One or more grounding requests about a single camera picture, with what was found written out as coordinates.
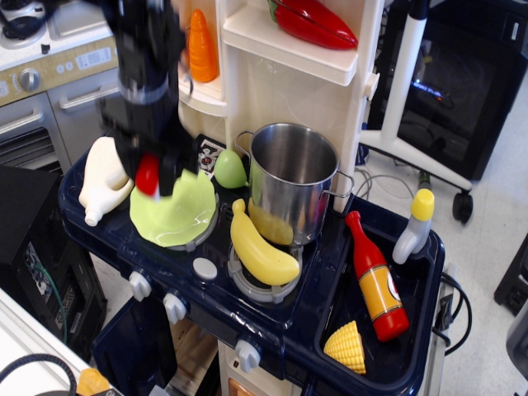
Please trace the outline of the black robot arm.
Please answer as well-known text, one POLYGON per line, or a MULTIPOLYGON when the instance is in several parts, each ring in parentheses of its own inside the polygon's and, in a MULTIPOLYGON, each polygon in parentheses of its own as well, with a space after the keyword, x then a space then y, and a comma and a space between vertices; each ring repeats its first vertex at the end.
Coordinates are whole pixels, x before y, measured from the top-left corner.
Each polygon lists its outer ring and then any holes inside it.
POLYGON ((179 114, 178 66, 186 49, 169 1, 96 1, 119 64, 116 97, 101 100, 101 123, 127 175, 146 195, 171 196, 182 172, 197 172, 196 144, 179 114))

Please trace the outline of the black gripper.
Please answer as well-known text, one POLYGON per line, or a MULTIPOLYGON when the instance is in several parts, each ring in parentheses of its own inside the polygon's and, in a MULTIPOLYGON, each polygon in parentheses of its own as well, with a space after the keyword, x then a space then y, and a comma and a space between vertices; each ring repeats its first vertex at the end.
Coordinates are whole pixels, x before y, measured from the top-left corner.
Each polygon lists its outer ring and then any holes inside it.
POLYGON ((102 99, 102 124, 115 138, 115 149, 128 177, 134 182, 144 153, 160 159, 160 196, 170 196, 184 170, 194 172, 196 143, 185 130, 173 98, 164 94, 149 104, 135 104, 121 95, 102 99))

